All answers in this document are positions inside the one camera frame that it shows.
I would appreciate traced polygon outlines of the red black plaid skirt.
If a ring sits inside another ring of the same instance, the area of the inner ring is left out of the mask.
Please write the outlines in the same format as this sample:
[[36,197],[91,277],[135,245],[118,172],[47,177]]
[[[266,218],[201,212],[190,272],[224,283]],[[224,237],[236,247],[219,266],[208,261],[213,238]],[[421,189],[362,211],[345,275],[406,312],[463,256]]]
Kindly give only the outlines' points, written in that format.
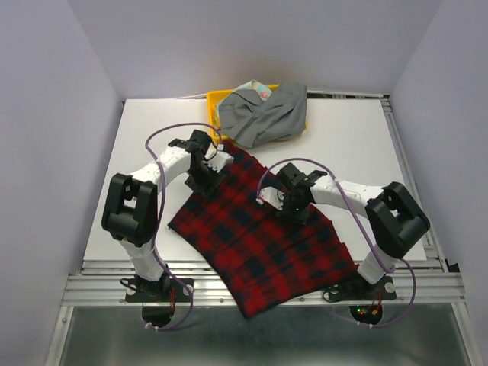
[[196,249],[220,276],[244,318],[300,295],[323,289],[356,272],[332,221],[315,207],[304,225],[282,220],[259,205],[259,180],[273,175],[245,150],[226,141],[234,161],[209,197],[193,193],[169,221],[169,229]]

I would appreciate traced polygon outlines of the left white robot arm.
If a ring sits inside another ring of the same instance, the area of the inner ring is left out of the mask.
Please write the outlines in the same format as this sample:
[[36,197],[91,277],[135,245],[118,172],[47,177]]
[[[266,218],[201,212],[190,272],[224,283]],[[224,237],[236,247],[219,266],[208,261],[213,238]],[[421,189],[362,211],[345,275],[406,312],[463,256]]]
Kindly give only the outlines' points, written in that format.
[[141,169],[111,178],[101,226],[122,245],[134,267],[134,276],[120,281],[128,302],[166,302],[176,295],[177,282],[156,249],[168,184],[186,175],[185,184],[193,192],[209,197],[232,162],[223,146],[215,145],[204,131],[194,130],[188,140],[171,141]]

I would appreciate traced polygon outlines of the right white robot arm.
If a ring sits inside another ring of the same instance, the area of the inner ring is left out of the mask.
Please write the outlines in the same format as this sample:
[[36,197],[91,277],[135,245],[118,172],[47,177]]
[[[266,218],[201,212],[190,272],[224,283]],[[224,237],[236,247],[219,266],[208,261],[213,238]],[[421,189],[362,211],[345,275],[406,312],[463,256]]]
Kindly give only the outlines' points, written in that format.
[[305,223],[313,205],[328,205],[351,213],[354,221],[368,220],[364,233],[370,252],[356,272],[325,291],[326,301],[369,300],[386,291],[386,276],[430,230],[431,224],[407,188],[393,181],[367,186],[341,181],[332,173],[301,172],[289,162],[277,173],[282,190],[273,194],[278,215]]

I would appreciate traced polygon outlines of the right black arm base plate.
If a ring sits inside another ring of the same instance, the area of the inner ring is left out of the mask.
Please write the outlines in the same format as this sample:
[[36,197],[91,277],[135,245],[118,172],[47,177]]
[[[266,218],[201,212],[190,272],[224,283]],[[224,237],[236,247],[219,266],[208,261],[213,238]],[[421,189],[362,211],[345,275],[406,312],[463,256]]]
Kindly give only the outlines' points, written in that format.
[[395,300],[396,288],[390,276],[383,276],[376,284],[369,284],[359,275],[347,281],[327,287],[322,291],[323,299],[329,303],[342,301]]

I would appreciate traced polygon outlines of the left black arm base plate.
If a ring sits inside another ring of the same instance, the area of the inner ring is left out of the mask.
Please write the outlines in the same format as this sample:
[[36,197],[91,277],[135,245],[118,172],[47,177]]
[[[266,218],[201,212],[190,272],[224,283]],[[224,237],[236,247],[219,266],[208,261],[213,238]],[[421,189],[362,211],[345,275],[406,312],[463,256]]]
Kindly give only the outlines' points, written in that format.
[[158,281],[148,281],[140,276],[121,278],[119,283],[125,288],[127,303],[190,303],[190,294],[194,280],[183,278],[184,286],[175,279],[164,275]]

